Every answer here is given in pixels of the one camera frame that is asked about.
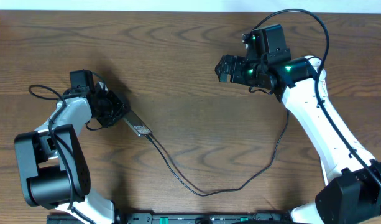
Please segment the Galaxy S25 Ultra smartphone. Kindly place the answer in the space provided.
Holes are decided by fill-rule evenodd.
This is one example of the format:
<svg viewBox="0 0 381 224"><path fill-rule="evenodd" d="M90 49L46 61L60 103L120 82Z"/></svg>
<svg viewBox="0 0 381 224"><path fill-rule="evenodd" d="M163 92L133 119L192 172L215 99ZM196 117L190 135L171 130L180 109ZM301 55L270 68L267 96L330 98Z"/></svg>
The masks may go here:
<svg viewBox="0 0 381 224"><path fill-rule="evenodd" d="M139 137L152 134L152 131L147 127L147 125L132 110L123 116L123 120Z"/></svg>

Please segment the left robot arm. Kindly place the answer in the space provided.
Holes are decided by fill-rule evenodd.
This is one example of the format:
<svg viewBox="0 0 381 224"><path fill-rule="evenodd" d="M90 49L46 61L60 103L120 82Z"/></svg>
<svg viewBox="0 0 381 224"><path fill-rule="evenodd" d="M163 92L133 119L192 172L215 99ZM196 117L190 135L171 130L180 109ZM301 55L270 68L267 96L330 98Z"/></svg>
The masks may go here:
<svg viewBox="0 0 381 224"><path fill-rule="evenodd" d="M96 73L70 72L70 85L56 93L55 111L37 129L15 137L14 149L24 200L31 207L56 209L83 223L124 223L114 202L91 186L78 136L95 119L101 129L115 125L128 110Z"/></svg>

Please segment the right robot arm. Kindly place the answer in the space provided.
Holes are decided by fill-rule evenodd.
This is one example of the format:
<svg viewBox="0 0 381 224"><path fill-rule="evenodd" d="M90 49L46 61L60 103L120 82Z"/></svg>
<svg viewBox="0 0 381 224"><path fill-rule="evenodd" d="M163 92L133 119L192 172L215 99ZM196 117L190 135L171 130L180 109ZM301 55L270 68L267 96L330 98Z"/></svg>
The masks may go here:
<svg viewBox="0 0 381 224"><path fill-rule="evenodd" d="M279 24L244 34L245 56L223 55L221 82L276 96L301 124L320 157L325 187L293 208L296 223L360 223L381 215L381 162L354 137L328 98L325 72L314 56L292 58Z"/></svg>

